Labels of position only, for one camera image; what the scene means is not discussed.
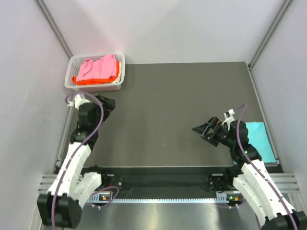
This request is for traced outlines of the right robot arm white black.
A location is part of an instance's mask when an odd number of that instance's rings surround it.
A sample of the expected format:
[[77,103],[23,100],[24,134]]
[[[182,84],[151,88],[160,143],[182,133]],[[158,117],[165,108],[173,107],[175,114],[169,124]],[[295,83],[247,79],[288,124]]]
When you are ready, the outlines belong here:
[[249,142],[247,124],[234,118],[230,109],[224,121],[213,116],[192,131],[213,146],[229,148],[235,165],[223,174],[222,191],[238,190],[254,211],[261,230],[305,230],[307,215],[297,211],[282,195],[269,175],[259,151]]

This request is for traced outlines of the pink t shirt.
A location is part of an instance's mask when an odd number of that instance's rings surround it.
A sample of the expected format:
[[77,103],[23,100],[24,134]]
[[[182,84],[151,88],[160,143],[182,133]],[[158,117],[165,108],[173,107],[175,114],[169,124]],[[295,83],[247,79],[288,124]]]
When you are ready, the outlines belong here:
[[117,78],[118,62],[115,55],[104,55],[99,60],[86,59],[80,66],[77,76],[73,80],[77,83],[81,81],[99,81],[100,83],[111,83]]

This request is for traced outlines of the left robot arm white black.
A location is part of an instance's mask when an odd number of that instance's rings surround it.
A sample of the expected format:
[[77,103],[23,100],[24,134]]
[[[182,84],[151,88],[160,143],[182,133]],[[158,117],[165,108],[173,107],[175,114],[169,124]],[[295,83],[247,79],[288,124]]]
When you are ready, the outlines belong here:
[[76,228],[83,207],[98,190],[107,188],[109,179],[103,170],[84,170],[84,164],[99,137],[98,130],[116,107],[115,99],[100,94],[72,93],[65,103],[78,111],[64,162],[52,185],[37,198],[37,207],[44,226]]

